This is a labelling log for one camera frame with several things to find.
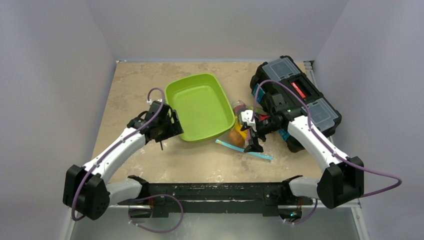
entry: brown ball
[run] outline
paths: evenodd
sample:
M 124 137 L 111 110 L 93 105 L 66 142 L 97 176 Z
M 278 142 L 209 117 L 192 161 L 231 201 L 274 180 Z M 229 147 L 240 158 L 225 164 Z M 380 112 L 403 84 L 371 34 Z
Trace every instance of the brown ball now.
M 245 146 L 245 139 L 235 129 L 229 132 L 228 138 L 229 142 L 236 147 L 243 148 Z

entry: table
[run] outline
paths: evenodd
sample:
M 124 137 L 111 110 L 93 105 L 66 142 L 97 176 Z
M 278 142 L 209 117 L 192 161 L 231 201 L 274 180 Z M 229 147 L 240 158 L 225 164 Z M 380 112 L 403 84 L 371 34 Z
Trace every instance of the table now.
M 117 64 L 95 143 L 93 158 L 109 146 L 127 123 L 149 109 L 147 93 L 194 74 L 217 77 L 230 102 L 253 104 L 249 83 L 261 62 L 141 62 Z M 297 63 L 305 71 L 303 63 Z M 152 93 L 160 98 L 159 92 Z M 185 142 L 178 136 L 149 142 L 134 153 L 113 175 L 118 182 L 136 175 L 150 183 L 281 182 L 295 175 L 320 178 L 316 161 L 303 150 L 291 153 L 278 133 L 267 135 L 264 150 L 273 161 L 238 152 L 215 143 L 215 139 Z

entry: green tray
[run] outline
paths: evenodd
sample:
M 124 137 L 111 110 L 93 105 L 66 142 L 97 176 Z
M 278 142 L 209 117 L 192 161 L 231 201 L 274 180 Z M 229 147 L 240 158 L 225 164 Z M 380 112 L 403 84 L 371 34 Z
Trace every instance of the green tray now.
M 187 142 L 211 139 L 230 129 L 236 118 L 217 78 L 208 73 L 171 82 L 166 102 L 176 110 Z

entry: light blue strip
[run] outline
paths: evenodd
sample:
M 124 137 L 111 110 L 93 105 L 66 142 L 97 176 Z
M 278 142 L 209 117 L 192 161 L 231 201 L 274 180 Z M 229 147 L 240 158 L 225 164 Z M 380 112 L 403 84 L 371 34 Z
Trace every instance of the light blue strip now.
M 221 141 L 221 140 L 218 140 L 218 139 L 217 139 L 217 140 L 215 140 L 215 143 L 217 143 L 217 144 L 221 144 L 221 145 L 223 145 L 223 146 L 225 146 L 225 147 L 227 147 L 227 148 L 234 149 L 234 150 L 236 150 L 236 151 L 239 151 L 239 152 L 242 152 L 242 153 L 243 153 L 243 148 L 233 146 L 233 145 L 228 144 L 228 143 L 226 143 L 226 142 L 223 142 L 223 141 Z M 272 160 L 273 160 L 273 157 L 272 157 L 272 156 L 262 155 L 262 154 L 257 153 L 257 152 L 245 152 L 245 153 L 246 153 L 246 154 L 253 155 L 253 156 L 256 156 L 256 157 L 260 157 L 260 158 L 263 158 L 263 159 L 268 159 L 268 160 L 270 160 L 270 161 L 272 161 Z

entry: beige tabletop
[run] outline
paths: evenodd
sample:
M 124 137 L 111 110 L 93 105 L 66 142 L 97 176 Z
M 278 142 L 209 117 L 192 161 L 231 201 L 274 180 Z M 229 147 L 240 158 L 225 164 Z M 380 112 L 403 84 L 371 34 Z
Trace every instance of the beige tabletop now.
M 95 143 L 93 158 L 122 133 L 127 123 L 148 110 L 147 93 L 178 79 L 200 73 L 217 77 L 230 102 L 253 104 L 249 83 L 260 62 L 118 63 Z M 305 71 L 303 63 L 297 64 Z M 152 93 L 159 99 L 160 93 Z M 215 139 L 185 142 L 178 136 L 149 142 L 113 175 L 111 182 L 137 175 L 151 183 L 281 182 L 295 175 L 319 178 L 320 168 L 305 151 L 291 153 L 278 135 L 267 135 L 265 160 L 215 143 Z

